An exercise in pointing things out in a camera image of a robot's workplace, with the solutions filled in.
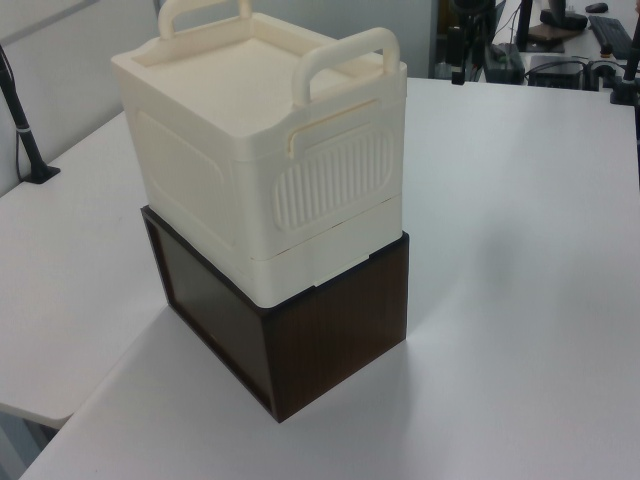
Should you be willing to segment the black Franka gripper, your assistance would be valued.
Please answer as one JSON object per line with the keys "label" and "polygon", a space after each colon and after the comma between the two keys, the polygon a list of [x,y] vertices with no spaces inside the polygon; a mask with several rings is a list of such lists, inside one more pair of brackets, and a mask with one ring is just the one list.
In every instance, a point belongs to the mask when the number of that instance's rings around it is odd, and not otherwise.
{"label": "black Franka gripper", "polygon": [[446,63],[451,66],[451,83],[464,85],[464,29],[460,26],[449,27],[446,40]]}

